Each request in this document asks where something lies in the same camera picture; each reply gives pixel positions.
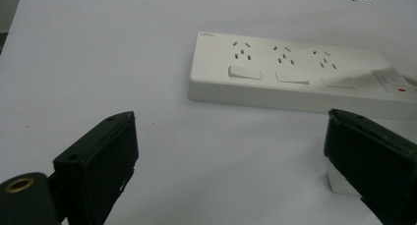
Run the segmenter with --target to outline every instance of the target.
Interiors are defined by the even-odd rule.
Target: black object
[[[0,185],[0,224],[103,224],[138,156],[134,113],[111,116],[56,157],[49,178],[29,173]]]
[[[385,225],[415,225],[417,145],[360,115],[329,115],[325,156]]]
[[[0,32],[0,55],[3,50],[4,43],[6,43],[8,32]]]

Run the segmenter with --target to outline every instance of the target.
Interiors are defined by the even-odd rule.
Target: white power strip
[[[199,32],[189,98],[367,117],[417,116],[417,89],[376,51]]]

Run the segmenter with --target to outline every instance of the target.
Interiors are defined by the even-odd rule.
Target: white background
[[[53,172],[135,111],[140,159],[106,224],[381,224],[333,194],[328,115],[193,102],[199,30],[375,49],[417,75],[417,0],[22,0],[0,57],[0,181]],[[374,119],[417,142],[416,120]]]

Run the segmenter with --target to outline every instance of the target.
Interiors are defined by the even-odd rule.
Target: white switch
[[[350,77],[322,77],[326,86],[356,89],[355,81]]]
[[[402,76],[392,76],[392,75],[383,75],[383,79],[388,84],[404,86],[407,84],[407,81]]]
[[[261,80],[262,79],[262,75],[261,75],[260,70],[243,68],[243,67],[234,66],[234,65],[231,65],[229,67],[229,77],[242,78],[242,79],[251,79],[251,80]]]
[[[282,83],[292,84],[310,84],[310,79],[307,75],[295,71],[277,71],[275,72],[276,79]]]

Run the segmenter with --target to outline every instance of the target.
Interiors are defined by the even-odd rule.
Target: electrical outlet
[[[378,52],[199,32],[189,98],[367,117],[417,116],[417,90]]]

